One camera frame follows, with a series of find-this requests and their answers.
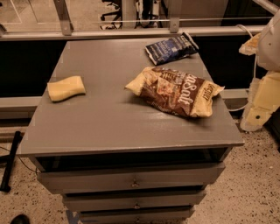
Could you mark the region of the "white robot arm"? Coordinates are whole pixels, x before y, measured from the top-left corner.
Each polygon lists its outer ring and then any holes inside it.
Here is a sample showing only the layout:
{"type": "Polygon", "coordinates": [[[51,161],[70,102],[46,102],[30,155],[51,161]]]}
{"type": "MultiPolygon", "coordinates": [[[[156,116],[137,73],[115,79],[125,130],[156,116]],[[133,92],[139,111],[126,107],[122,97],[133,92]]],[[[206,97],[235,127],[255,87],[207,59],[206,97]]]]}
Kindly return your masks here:
{"type": "Polygon", "coordinates": [[[240,123],[245,131],[257,131],[280,107],[280,10],[239,52],[254,54],[257,65],[267,71],[261,79],[251,81],[240,123]]]}

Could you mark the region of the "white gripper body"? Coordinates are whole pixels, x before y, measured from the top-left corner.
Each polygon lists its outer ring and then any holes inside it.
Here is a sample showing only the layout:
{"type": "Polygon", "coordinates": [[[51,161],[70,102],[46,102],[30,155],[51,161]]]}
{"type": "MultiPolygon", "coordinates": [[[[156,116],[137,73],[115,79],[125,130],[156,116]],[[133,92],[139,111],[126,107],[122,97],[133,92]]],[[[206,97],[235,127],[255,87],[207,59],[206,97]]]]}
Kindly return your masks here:
{"type": "Polygon", "coordinates": [[[253,105],[267,113],[274,113],[280,107],[280,73],[268,71],[259,82],[253,105]]]}

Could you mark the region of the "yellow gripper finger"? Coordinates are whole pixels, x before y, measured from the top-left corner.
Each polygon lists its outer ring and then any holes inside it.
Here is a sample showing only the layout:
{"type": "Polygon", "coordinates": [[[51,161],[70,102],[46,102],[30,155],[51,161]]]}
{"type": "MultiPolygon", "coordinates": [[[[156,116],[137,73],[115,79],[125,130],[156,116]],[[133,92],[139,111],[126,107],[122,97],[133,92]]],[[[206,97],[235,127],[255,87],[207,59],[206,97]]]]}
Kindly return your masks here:
{"type": "Polygon", "coordinates": [[[241,47],[239,48],[239,53],[248,56],[256,54],[260,36],[261,34],[258,33],[255,36],[253,36],[251,39],[246,41],[244,44],[242,44],[241,47]]]}
{"type": "Polygon", "coordinates": [[[248,103],[241,116],[240,127],[247,132],[259,130],[270,118],[270,113],[257,109],[253,105],[260,79],[254,78],[248,90],[248,103]]]}

